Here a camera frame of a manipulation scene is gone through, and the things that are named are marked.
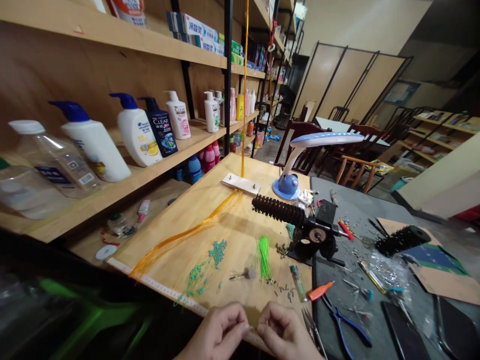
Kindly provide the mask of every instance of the wooden workbench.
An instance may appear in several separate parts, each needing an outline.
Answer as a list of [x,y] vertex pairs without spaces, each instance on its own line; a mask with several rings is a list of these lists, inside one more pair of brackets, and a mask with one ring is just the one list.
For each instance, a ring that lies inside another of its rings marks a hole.
[[[272,190],[272,183],[279,177],[279,168],[248,157],[244,161],[244,177],[261,184],[261,195],[277,198]],[[224,158],[147,227],[140,230],[108,263],[129,274],[131,268],[135,267],[156,244],[201,223],[232,193],[233,190],[222,185],[221,180],[228,173],[240,175],[241,163],[241,156],[230,154]],[[301,189],[310,188],[307,176],[299,174],[298,180]],[[269,239],[269,263],[273,279],[276,280],[275,286],[261,283],[259,280],[260,268],[258,264],[256,265],[258,262],[256,252],[257,240],[262,235]],[[208,261],[208,251],[213,248],[213,242],[221,242],[223,239],[228,245],[219,269],[215,269],[214,266],[209,268],[205,273],[208,284],[204,287],[204,293],[193,299],[195,303],[187,303],[185,307],[204,316],[213,306],[240,301],[250,325],[253,326],[256,326],[260,313],[268,301],[276,301],[295,308],[300,318],[302,307],[311,310],[310,302],[300,303],[296,290],[291,302],[287,293],[280,291],[280,286],[287,285],[289,289],[295,287],[290,272],[291,265],[298,266],[305,291],[309,291],[312,288],[311,268],[288,257],[280,258],[275,244],[285,243],[285,246],[289,244],[286,224],[252,211],[252,197],[246,194],[242,195],[239,205],[231,209],[221,224],[189,238],[167,253],[149,269],[141,282],[174,301],[178,300],[179,294],[185,297],[190,271],[200,261]],[[229,280],[232,275],[242,273],[245,268],[255,265],[257,268],[255,280],[244,278]],[[247,338],[249,342],[262,347],[259,339],[254,334]]]

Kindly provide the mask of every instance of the scissors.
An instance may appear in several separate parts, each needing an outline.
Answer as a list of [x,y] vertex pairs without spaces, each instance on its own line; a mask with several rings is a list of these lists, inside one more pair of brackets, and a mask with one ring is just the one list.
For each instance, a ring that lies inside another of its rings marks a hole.
[[319,331],[317,330],[317,327],[315,326],[314,318],[310,314],[310,311],[308,309],[302,308],[301,309],[301,314],[303,315],[303,321],[305,322],[306,329],[310,333],[310,337],[311,337],[313,343],[315,344],[315,346],[317,346],[316,343],[315,343],[315,338],[316,338],[317,341],[318,341],[318,344],[320,345],[320,349],[321,349],[320,352],[323,353],[322,355],[325,358],[325,360],[328,360],[327,359],[327,354],[325,353],[324,345],[322,344],[322,341],[320,340]]
[[358,334],[360,339],[365,343],[366,346],[368,346],[369,348],[372,347],[372,342],[370,341],[370,338],[359,325],[357,325],[355,322],[348,319],[347,317],[343,316],[338,307],[335,307],[336,311],[334,311],[334,308],[332,307],[332,303],[330,302],[330,299],[327,296],[327,294],[324,294],[321,297],[321,299],[325,303],[326,307],[330,310],[330,315],[336,322],[338,332],[340,333],[340,336],[341,336],[341,343],[346,353],[348,354],[348,357],[351,360],[353,360],[354,357],[352,356],[352,353],[350,352],[349,347],[347,346],[347,341],[345,340],[345,336],[344,336],[344,332],[342,331],[342,325],[340,323],[340,320],[343,320],[345,323],[350,325],[356,331],[356,333]]

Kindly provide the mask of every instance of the table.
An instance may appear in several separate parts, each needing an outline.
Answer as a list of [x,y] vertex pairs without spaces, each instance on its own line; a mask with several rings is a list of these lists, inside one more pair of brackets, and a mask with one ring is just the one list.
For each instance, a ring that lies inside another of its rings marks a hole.
[[[318,125],[322,129],[331,128],[332,131],[337,132],[337,133],[346,133],[350,128],[350,124],[347,124],[347,123],[344,123],[344,122],[324,119],[324,118],[318,117],[318,116],[316,116],[315,119],[316,119]],[[373,141],[376,138],[377,138],[376,136],[372,136],[370,141]],[[378,140],[376,142],[376,144],[382,145],[382,146],[387,147],[387,148],[390,146],[390,144],[388,142],[385,142],[382,139]]]
[[[319,195],[315,195],[314,197],[315,203],[319,199],[330,201],[330,189],[333,189],[333,191],[336,192],[336,198],[338,201],[338,209],[335,217],[346,218],[352,225],[361,219],[355,228],[355,231],[358,235],[364,238],[374,238],[369,230],[375,229],[368,222],[368,218],[375,220],[379,217],[405,224],[417,224],[409,212],[398,204],[372,197],[363,194],[362,192],[316,177],[310,179],[310,188],[319,191]],[[361,241],[357,238],[355,238],[354,241],[349,241],[343,237],[337,237],[336,239],[338,252],[335,254],[335,257],[345,261],[347,267],[351,270],[354,270],[357,265],[354,265],[356,258],[351,254],[352,249],[350,249],[350,246],[356,248],[366,256],[371,252],[370,250],[364,250]],[[333,306],[337,306],[345,316],[360,324],[356,315],[343,309],[343,307],[350,307],[354,300],[351,295],[351,288],[342,281],[342,279],[345,278],[344,273],[339,270],[338,267],[325,261],[320,256],[316,257],[313,272],[313,287],[335,280],[335,284],[328,290],[330,301]],[[364,329],[368,330],[373,346],[372,348],[364,346],[354,331],[349,328],[349,326],[343,324],[342,329],[348,347],[355,359],[396,359],[397,352],[380,305],[381,301],[388,301],[388,299],[380,293],[366,274],[360,270],[358,270],[357,273],[363,278],[361,279],[360,277],[355,276],[354,279],[356,279],[357,284],[364,289],[371,289],[374,293],[373,300],[368,304],[366,301],[359,300],[359,304],[366,304],[364,311],[373,314],[370,325],[362,325]],[[419,324],[420,328],[422,328],[426,316],[430,319],[434,319],[433,296],[423,289],[420,282],[411,273],[409,274],[409,280],[416,284],[416,286],[410,286],[413,304],[413,309],[410,310],[411,315],[415,323]],[[480,319],[480,307],[451,299],[448,299],[448,301],[474,321]],[[332,331],[334,322],[323,301],[317,300],[315,302],[313,312],[325,351],[328,355],[332,355],[332,359],[343,359],[344,355],[341,351],[339,337],[336,331]],[[432,359],[447,359],[447,356],[440,350],[437,350],[425,336],[423,336],[423,342],[425,343]]]
[[[279,177],[280,168],[249,157],[244,158],[244,177],[255,183],[260,183],[260,194],[277,198],[272,191],[272,183]],[[122,249],[116,252],[108,261],[110,265],[129,274],[139,260],[157,243],[201,223],[217,208],[231,193],[232,189],[221,184],[228,174],[241,174],[242,158],[229,154],[217,166],[210,170],[197,183],[183,193],[164,212],[151,223],[142,228]],[[309,178],[298,175],[302,189],[309,188]],[[312,288],[312,270],[305,264],[288,257],[280,259],[275,244],[288,245],[290,240],[285,223],[280,223],[271,217],[252,211],[252,197],[244,194],[241,202],[233,207],[220,224],[189,238],[185,243],[168,252],[159,259],[147,272],[141,282],[162,295],[177,301],[188,285],[190,271],[200,262],[209,259],[208,250],[212,249],[214,241],[225,239],[228,245],[224,260],[219,264],[219,270],[211,269],[205,274],[208,283],[204,293],[194,298],[196,304],[186,305],[195,313],[205,316],[206,311],[213,306],[223,306],[232,301],[240,301],[246,311],[248,321],[256,326],[260,313],[268,301],[276,301],[285,306],[294,307],[302,319],[301,309],[312,308],[310,302],[300,303],[297,294],[292,302],[285,291],[280,292],[279,286],[295,287],[290,272],[290,265],[297,265],[305,290]],[[276,286],[260,283],[260,269],[257,266],[257,280],[243,278],[230,281],[229,278],[257,262],[257,240],[265,235],[269,239],[269,264]],[[248,338],[249,342],[261,347],[260,338],[255,335]]]

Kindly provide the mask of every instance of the blue bottle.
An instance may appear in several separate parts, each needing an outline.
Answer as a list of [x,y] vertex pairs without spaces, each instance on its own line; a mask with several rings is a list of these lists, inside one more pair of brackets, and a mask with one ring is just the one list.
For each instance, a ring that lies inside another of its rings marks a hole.
[[170,115],[167,111],[160,110],[157,100],[151,96],[137,97],[138,100],[146,102],[146,116],[150,122],[151,129],[155,135],[156,143],[160,149],[161,156],[166,158],[176,153],[179,148],[175,142],[172,131]]
[[188,159],[188,172],[190,173],[191,183],[195,184],[202,177],[202,166],[200,160],[195,155]]

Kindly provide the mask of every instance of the blue-handled pliers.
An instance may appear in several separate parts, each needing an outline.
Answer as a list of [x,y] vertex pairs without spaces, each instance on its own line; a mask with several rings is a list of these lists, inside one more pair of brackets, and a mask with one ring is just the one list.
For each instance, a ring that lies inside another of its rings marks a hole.
[[354,357],[352,356],[352,353],[350,352],[349,347],[347,346],[347,341],[345,340],[345,336],[344,336],[344,333],[342,331],[342,326],[340,324],[340,319],[343,320],[348,325],[350,325],[356,331],[356,333],[358,334],[360,339],[365,343],[366,346],[368,346],[369,348],[372,347],[372,342],[370,341],[370,338],[368,337],[368,335],[365,333],[365,331],[359,325],[357,325],[355,322],[353,322],[349,318],[343,316],[343,314],[340,312],[338,307],[335,307],[336,311],[334,311],[334,308],[332,307],[332,303],[330,302],[330,299],[327,296],[327,294],[324,294],[321,298],[322,298],[323,302],[325,303],[326,307],[330,310],[331,317],[336,322],[336,325],[338,327],[338,332],[340,333],[340,336],[341,336],[341,343],[342,343],[343,348],[345,349],[346,353],[348,354],[348,357],[351,360],[353,360]]

